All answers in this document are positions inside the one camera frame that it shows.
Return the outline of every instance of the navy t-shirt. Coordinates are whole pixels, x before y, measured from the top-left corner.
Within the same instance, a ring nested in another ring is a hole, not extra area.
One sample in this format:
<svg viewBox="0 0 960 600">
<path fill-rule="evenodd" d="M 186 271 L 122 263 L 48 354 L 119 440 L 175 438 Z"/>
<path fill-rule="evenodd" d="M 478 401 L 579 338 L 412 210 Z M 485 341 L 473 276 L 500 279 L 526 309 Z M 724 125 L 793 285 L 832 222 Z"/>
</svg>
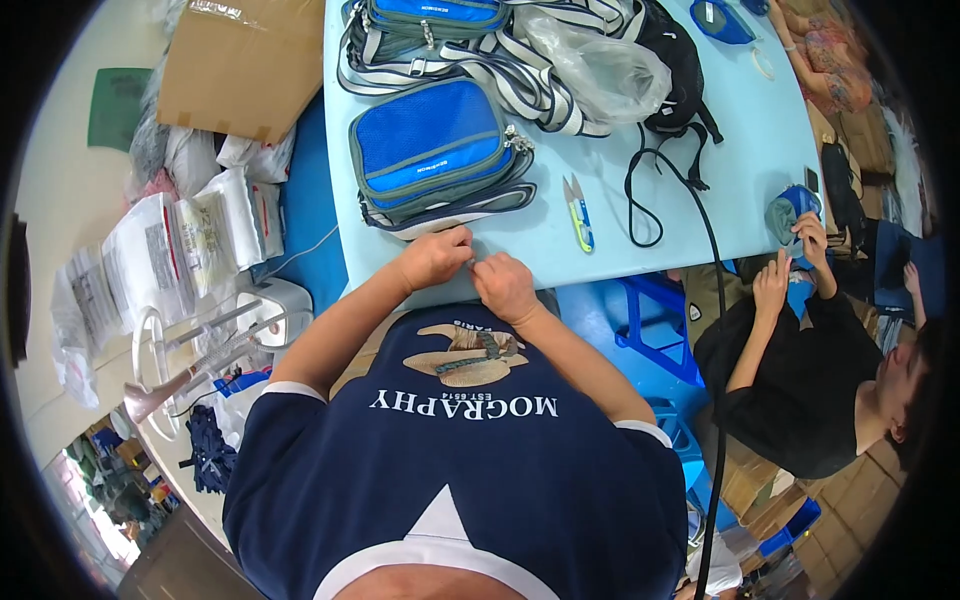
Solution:
<svg viewBox="0 0 960 600">
<path fill-rule="evenodd" d="M 669 439 L 611 423 L 485 307 L 402 316 L 329 404 L 272 383 L 224 529 L 272 599 L 331 598 L 384 564 L 484 573 L 528 598 L 666 598 L 684 571 Z"/>
</svg>

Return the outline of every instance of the blue plastic crate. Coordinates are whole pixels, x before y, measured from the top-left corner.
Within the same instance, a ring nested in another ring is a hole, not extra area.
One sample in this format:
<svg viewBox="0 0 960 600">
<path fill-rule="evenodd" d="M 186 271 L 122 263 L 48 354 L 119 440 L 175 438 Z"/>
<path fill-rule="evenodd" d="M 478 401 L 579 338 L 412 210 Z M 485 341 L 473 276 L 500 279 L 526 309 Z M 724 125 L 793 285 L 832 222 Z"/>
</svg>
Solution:
<svg viewBox="0 0 960 600">
<path fill-rule="evenodd" d="M 808 498 L 793 518 L 787 521 L 783 529 L 760 545 L 760 554 L 767 558 L 785 545 L 791 544 L 800 538 L 813 523 L 820 518 L 820 505 L 816 500 Z"/>
</svg>

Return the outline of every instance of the light blue table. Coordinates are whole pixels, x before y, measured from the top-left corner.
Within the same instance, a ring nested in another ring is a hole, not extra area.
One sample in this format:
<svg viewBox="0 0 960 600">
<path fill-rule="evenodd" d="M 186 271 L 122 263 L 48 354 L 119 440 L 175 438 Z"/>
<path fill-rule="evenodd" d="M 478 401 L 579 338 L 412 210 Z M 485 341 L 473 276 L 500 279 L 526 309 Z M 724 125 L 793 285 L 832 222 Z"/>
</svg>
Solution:
<svg viewBox="0 0 960 600">
<path fill-rule="evenodd" d="M 689 15 L 689 0 L 662 0 L 697 43 L 706 83 L 705 98 L 725 141 L 708 142 L 701 159 L 701 193 L 722 258 L 770 252 L 777 242 L 763 224 L 763 210 L 784 187 L 804 181 L 804 168 L 819 172 L 810 122 L 786 53 L 766 17 L 735 7 L 762 37 L 755 46 L 773 66 L 766 79 L 751 56 L 753 46 L 729 46 L 701 34 Z M 326 5 L 324 99 L 330 179 L 340 223 L 340 238 L 350 284 L 368 279 L 405 247 L 393 236 L 363 224 L 357 185 L 350 164 L 347 131 L 350 121 L 372 99 L 353 96 L 337 84 L 337 59 L 344 26 L 342 2 Z M 627 199 L 623 180 L 631 156 L 639 149 L 636 125 L 625 125 L 605 139 L 543 133 L 510 118 L 537 145 L 534 166 L 526 179 L 539 187 L 534 202 L 517 213 L 470 224 L 479 253 L 504 251 L 522 260 L 539 288 L 595 281 L 702 264 L 712 260 L 699 211 L 673 174 L 661 176 L 648 156 L 634 173 L 634 197 L 663 221 L 663 239 L 652 249 L 633 246 L 627 234 Z M 648 144 L 653 143 L 647 136 Z M 663 152 L 686 173 L 697 138 L 669 140 Z M 585 254 L 576 242 L 564 203 L 561 176 L 576 173 L 587 198 L 596 249 Z M 639 212 L 636 238 L 649 241 L 654 226 Z M 410 298 L 414 308 L 476 298 L 466 273 Z"/>
</svg>

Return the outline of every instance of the floral shirt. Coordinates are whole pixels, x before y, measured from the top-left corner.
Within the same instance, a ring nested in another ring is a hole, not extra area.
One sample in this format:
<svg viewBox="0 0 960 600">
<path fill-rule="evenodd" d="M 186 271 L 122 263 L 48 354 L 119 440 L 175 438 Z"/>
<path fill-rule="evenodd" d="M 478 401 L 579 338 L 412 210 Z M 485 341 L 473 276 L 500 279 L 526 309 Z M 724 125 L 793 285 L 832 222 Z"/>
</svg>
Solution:
<svg viewBox="0 0 960 600">
<path fill-rule="evenodd" d="M 810 17 L 809 21 L 810 31 L 804 37 L 804 43 L 797 44 L 797 50 L 811 71 L 824 74 L 830 100 L 812 93 L 800 83 L 804 98 L 823 114 L 864 109 L 870 104 L 870 73 L 861 66 L 850 65 L 843 58 L 839 46 L 848 43 L 846 30 L 832 19 Z"/>
</svg>

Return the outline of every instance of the green cutting mat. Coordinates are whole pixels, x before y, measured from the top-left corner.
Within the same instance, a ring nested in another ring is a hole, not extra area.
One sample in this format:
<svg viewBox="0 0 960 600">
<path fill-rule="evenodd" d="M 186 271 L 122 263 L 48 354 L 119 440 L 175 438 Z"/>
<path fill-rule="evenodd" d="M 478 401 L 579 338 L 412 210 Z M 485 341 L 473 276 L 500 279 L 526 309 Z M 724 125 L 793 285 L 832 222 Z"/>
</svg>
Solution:
<svg viewBox="0 0 960 600">
<path fill-rule="evenodd" d="M 93 82 L 87 146 L 130 150 L 133 132 L 140 121 L 140 96 L 152 69 L 100 69 Z"/>
</svg>

